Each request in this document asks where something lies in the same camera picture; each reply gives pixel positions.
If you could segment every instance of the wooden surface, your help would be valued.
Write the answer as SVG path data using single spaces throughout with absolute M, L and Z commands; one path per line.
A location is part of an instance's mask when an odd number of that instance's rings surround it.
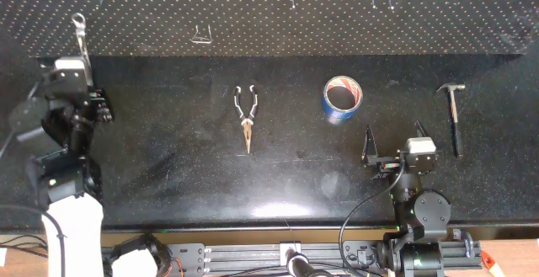
M 496 260 L 505 276 L 539 276 L 539 245 L 537 240 L 481 241 L 484 251 Z M 0 276 L 46 277 L 47 259 L 9 250 L 6 266 Z M 446 271 L 448 277 L 488 277 L 486 269 Z

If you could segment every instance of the pliers handle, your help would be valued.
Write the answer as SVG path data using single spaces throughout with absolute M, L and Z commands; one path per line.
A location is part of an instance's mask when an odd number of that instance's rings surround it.
M 250 86 L 249 90 L 251 91 L 251 96 L 253 97 L 253 106 L 251 107 L 251 110 L 249 111 L 249 115 L 246 116 L 243 113 L 242 107 L 240 104 L 242 88 L 236 87 L 234 89 L 234 108 L 236 109 L 236 112 L 239 115 L 239 118 L 242 120 L 242 125 L 245 124 L 246 122 L 252 125 L 254 116 L 256 116 L 256 113 L 259 110 L 259 96 L 256 93 L 256 89 L 254 88 L 254 85 Z

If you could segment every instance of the roll of tape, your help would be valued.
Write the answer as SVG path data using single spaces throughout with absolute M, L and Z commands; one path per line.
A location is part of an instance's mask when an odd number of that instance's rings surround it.
M 332 99 L 328 97 L 328 91 L 332 90 L 333 88 L 337 88 L 339 93 L 350 93 L 353 95 L 354 105 L 351 108 L 339 108 L 338 104 L 332 103 Z M 328 83 L 326 83 L 326 86 L 323 89 L 323 110 L 326 112 L 332 123 L 350 118 L 355 113 L 357 108 L 360 107 L 362 100 L 363 91 L 361 90 L 360 85 L 356 82 L 356 80 L 350 77 L 333 77 L 328 81 Z

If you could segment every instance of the pegboard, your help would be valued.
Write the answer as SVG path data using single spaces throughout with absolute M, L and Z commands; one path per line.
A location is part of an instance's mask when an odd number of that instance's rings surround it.
M 78 53 L 87 17 L 102 56 L 522 53 L 539 0 L 2 0 L 0 26 L 31 56 Z M 198 25 L 212 42 L 195 44 Z

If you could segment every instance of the white label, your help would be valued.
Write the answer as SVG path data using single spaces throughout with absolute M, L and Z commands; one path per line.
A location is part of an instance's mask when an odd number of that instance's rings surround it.
M 6 254 L 8 250 L 6 248 L 0 248 L 0 267 L 6 265 Z

